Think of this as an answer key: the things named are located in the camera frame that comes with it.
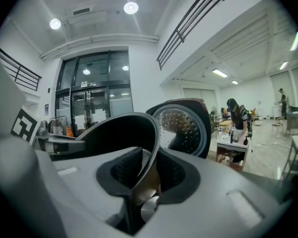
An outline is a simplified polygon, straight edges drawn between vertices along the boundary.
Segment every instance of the door frame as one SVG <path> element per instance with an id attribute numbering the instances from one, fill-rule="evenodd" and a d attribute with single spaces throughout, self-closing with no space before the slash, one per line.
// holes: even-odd
<path id="1" fill-rule="evenodd" d="M 104 93 L 105 99 L 106 99 L 106 109 L 108 110 L 108 116 L 111 117 L 110 113 L 110 106 L 109 106 L 109 100 L 108 100 L 108 93 L 107 93 L 107 87 L 106 88 L 81 88 L 79 90 L 75 90 L 70 92 L 70 116 L 71 120 L 73 121 L 71 123 L 71 128 L 74 136 L 76 137 L 76 128 L 75 128 L 75 123 L 74 123 L 74 96 L 78 95 L 84 95 L 84 112 L 86 115 L 86 121 L 91 122 L 91 117 L 90 117 L 90 111 L 91 111 L 91 99 L 90 96 L 88 95 L 92 93 Z"/>

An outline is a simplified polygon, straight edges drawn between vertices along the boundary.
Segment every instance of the black plastic part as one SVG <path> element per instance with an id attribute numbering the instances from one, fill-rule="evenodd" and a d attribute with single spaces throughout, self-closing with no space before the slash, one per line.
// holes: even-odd
<path id="1" fill-rule="evenodd" d="M 211 142 L 211 123 L 210 123 L 210 117 L 209 117 L 209 113 L 208 110 L 204 104 L 203 99 L 178 99 L 178 100 L 170 100 L 164 103 L 161 103 L 149 110 L 147 110 L 147 114 L 149 115 L 153 115 L 154 112 L 159 109 L 160 107 L 164 106 L 164 105 L 170 105 L 170 104 L 178 104 L 178 105 L 182 105 L 185 106 L 189 109 L 191 109 L 193 112 L 195 112 L 198 117 L 202 120 L 205 129 L 206 129 L 206 145 L 205 148 L 203 149 L 203 151 L 199 154 L 200 158 L 205 159 L 208 155 L 209 152 L 209 148 L 210 148 L 210 142 Z"/>
<path id="2" fill-rule="evenodd" d="M 192 164 L 163 149 L 158 151 L 156 166 L 162 192 L 157 201 L 158 205 L 181 203 L 189 198 L 200 184 L 200 174 Z"/>
<path id="3" fill-rule="evenodd" d="M 101 165 L 96 172 L 96 179 L 109 195 L 130 197 L 131 188 L 136 184 L 142 167 L 142 159 L 142 148 L 137 147 Z"/>
<path id="4" fill-rule="evenodd" d="M 153 151 L 156 129 L 146 117 L 126 115 L 97 124 L 77 138 L 86 141 L 86 156 L 115 152 L 128 147 Z"/>
<path id="5" fill-rule="evenodd" d="M 127 154 L 115 164 L 110 173 L 112 177 L 124 186 L 132 189 L 137 182 L 137 175 L 142 167 L 143 154 L 142 149 L 137 148 L 135 153 Z"/>

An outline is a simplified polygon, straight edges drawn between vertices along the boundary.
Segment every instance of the metal railing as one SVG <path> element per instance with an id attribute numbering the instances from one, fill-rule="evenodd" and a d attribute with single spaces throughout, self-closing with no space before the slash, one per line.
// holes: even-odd
<path id="1" fill-rule="evenodd" d="M 20 64 L 6 52 L 4 52 L 1 48 L 0 62 L 9 73 L 9 75 L 13 78 L 13 81 L 15 83 L 29 88 L 33 91 L 38 90 L 39 80 L 42 77 Z"/>
<path id="2" fill-rule="evenodd" d="M 225 0 L 195 0 L 160 52 L 157 58 L 160 70 L 162 70 L 162 67 L 178 46 L 185 42 L 185 38 L 190 34 L 193 28 L 220 1 Z"/>

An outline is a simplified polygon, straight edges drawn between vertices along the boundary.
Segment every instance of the glass door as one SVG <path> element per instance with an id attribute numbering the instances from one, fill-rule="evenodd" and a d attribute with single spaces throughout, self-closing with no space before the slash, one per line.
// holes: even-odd
<path id="1" fill-rule="evenodd" d="M 90 126 L 110 117 L 107 92 L 104 89 L 88 91 L 88 120 Z"/>
<path id="2" fill-rule="evenodd" d="M 72 97 L 74 136 L 110 117 L 106 89 L 75 92 Z"/>
<path id="3" fill-rule="evenodd" d="M 86 112 L 86 93 L 78 92 L 72 95 L 73 133 L 75 137 L 88 129 Z"/>

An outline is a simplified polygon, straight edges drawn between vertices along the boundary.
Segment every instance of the white wall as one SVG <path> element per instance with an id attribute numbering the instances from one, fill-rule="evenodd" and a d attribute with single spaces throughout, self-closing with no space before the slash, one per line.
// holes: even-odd
<path id="1" fill-rule="evenodd" d="M 37 118 L 40 120 L 49 120 L 54 117 L 55 110 L 55 91 L 58 81 L 59 72 L 62 65 L 62 59 L 56 58 L 51 61 L 46 61 L 42 80 L 39 84 L 38 95 L 40 96 L 40 102 L 36 113 Z M 45 104 L 49 104 L 49 115 L 44 113 Z"/>
<path id="2" fill-rule="evenodd" d="M 174 31 L 177 24 L 183 18 L 195 0 L 181 0 L 174 10 L 168 25 L 165 26 L 157 45 L 160 52 L 166 41 Z M 159 82 L 162 83 L 175 71 L 193 52 L 208 41 L 242 13 L 259 3 L 261 0 L 225 0 L 219 2 L 200 23 L 186 37 L 183 44 L 176 49 L 163 70 L 159 74 Z"/>
<path id="3" fill-rule="evenodd" d="M 239 105 L 245 105 L 248 110 L 258 107 L 258 101 L 261 101 L 263 117 L 272 115 L 275 95 L 269 76 L 221 89 L 220 108 L 227 108 L 226 102 L 229 98 L 236 99 Z"/>
<path id="4" fill-rule="evenodd" d="M 180 97 L 179 87 L 160 86 L 156 46 L 129 45 L 131 94 L 135 112 L 146 112 L 166 100 Z"/>
<path id="5" fill-rule="evenodd" d="M 45 68 L 44 61 L 11 21 L 8 21 L 0 29 L 0 48 L 29 70 L 41 77 L 43 76 Z M 34 90 L 19 84 L 17 84 L 17 86 L 24 92 L 38 96 L 38 93 Z"/>
<path id="6" fill-rule="evenodd" d="M 167 100 L 183 98 L 183 88 L 214 90 L 217 96 L 217 103 L 219 103 L 219 88 L 214 85 L 180 82 L 178 80 L 171 80 L 167 84 L 160 85 L 157 80 L 160 69 L 155 60 L 157 56 L 156 46 L 148 44 L 129 44 L 128 46 L 130 83 L 135 112 L 146 112 L 151 107 Z M 92 53 L 92 51 L 84 50 L 84 54 L 89 53 Z M 49 119 L 51 115 L 54 115 L 55 90 L 62 60 L 62 58 L 57 58 L 46 61 L 42 84 L 38 91 L 41 100 L 37 116 L 41 119 Z M 47 93 L 48 88 L 52 88 L 50 93 Z M 49 104 L 48 116 L 44 115 L 45 104 Z"/>

